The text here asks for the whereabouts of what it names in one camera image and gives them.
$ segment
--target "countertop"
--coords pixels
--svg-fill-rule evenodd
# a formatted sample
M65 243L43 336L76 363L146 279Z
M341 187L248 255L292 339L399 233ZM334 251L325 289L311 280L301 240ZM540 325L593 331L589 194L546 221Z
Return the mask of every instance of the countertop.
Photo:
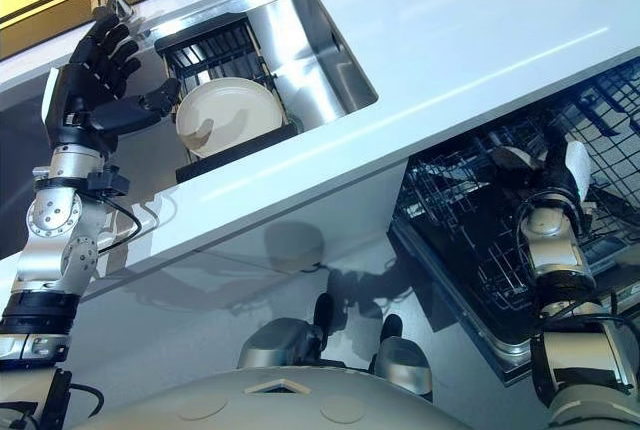
M156 16L196 1L137 9ZM142 272L220 241L640 53L636 0L321 2L378 101L158 193L147 204L155 223L135 209L155 228L128 245L127 268ZM1 62L0 91L65 61L85 31ZM17 257L0 262L0 297Z

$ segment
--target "dish rack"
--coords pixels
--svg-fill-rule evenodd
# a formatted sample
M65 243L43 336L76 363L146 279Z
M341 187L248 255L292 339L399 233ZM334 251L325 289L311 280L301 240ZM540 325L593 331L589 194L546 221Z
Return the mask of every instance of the dish rack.
M225 14L158 39L156 52L163 58L168 77L181 82L180 101L197 86L215 78L253 80L269 90L284 109L282 99L245 14ZM283 112L282 127L248 142L200 159L187 151L190 165L176 170L178 183L218 168L298 134Z
M593 273L601 273L640 238L640 58L413 156L402 184L398 210L437 228L445 246L462 245L473 255L481 298L501 311L526 311L533 295L530 269L514 238L513 212L522 193L492 181L496 166L490 154L511 146L541 156L551 128L585 143L591 157L591 225L579 243ZM491 192L499 193L494 201L500 205L491 209L496 221L485 240L471 225L486 224L479 197ZM485 221L474 221L474 215Z

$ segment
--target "kitchen sink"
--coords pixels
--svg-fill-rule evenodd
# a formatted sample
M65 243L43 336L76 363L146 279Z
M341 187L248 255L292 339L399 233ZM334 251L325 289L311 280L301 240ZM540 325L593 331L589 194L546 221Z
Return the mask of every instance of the kitchen sink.
M184 98L214 78L253 79L280 100L288 128L204 162L185 150L170 122L148 129L144 136L125 138L114 158L124 174L149 172L144 158L149 147L143 142L162 141L161 151L167 154L144 184L136 180L132 201L175 184L177 169L177 181L184 181L335 121L378 98L320 0L206 0L151 22L141 34L142 78L147 80L139 82L141 86L153 86L151 78L157 84L166 76L176 77Z
M233 40L233 37L228 40L224 32L229 25L245 26L246 41ZM125 135L120 138L118 151L111 159L120 167L122 175L133 180L129 195L123 199L125 204L141 203L144 206L157 192L178 181L242 158L284 138L296 138L300 133L362 109L378 98L320 0L204 0L144 21L137 28L134 25L132 33L138 34L136 39L141 50L137 57L142 62L142 70L129 79L127 94L145 93L157 87L167 74L181 79L183 97L212 78L253 78L279 98L288 118L288 125L285 125L288 128L276 138L255 144L249 141L245 142L247 145L241 144L242 148L234 147L236 150L230 149L233 150L231 153L213 163L204 162L207 159L198 160L190 154L178 138L172 119ZM215 53L212 42L220 45L218 50L222 53L225 49L234 50L225 45L242 47L250 43L251 48L236 48L238 52L232 55L233 58L222 55L221 60L211 63L209 57ZM249 61L243 63L238 58ZM44 78L38 76L31 83L35 88L31 100L35 102L39 98L33 98L33 95L44 91ZM16 144L24 148L25 144L46 142L43 127L36 128L37 124L29 123L27 132L24 123L38 120L38 103L26 105L21 102L2 110L8 122L3 146ZM24 116L25 108L33 113L33 118L11 117ZM29 142L24 138L27 133ZM3 256L18 251L26 241L22 215L33 198L30 172L34 166L46 165L49 158L50 153L42 145L37 155L2 165L1 179L16 182L20 191L18 194L15 194L17 190L10 194L3 192L16 212L11 218L3 216L1 223L3 228L21 228L20 232L15 232L19 238L9 245L11 248L3 248ZM176 180L178 169L193 166L195 171L183 172L183 177ZM4 200L0 203L6 207L8 202Z

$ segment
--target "open dishwasher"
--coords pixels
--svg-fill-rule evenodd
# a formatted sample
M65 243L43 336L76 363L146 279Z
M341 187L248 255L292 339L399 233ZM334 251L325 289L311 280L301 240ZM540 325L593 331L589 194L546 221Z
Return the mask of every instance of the open dishwasher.
M587 146L589 230L579 244L605 307L634 313L640 58L412 156L391 227L507 385L528 374L536 317L529 264L514 232L526 190L509 185L524 177L522 169L501 168L496 152L515 147L543 160L552 133Z

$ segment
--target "black wire rack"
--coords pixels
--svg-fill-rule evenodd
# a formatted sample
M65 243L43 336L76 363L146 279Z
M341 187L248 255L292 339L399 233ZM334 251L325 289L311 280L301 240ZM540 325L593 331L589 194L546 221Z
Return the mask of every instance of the black wire rack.
M495 175L493 149L510 146L544 156L550 128L585 143L591 157L585 205L591 226L580 245L592 271L602 272L640 236L640 58L485 126L453 147L447 142L415 155L400 193L398 208L406 217L426 216L445 239L475 255L486 301L501 310L532 303L529 268L522 267L517 252L523 249L514 238L513 210L523 195L500 189L503 200L489 243L480 242L478 232L470 236L474 214L482 218L477 195L495 185L487 178Z
M246 78L275 91L248 18L205 23L207 27L195 26L156 43L169 73L182 82L182 98L198 85L221 77Z

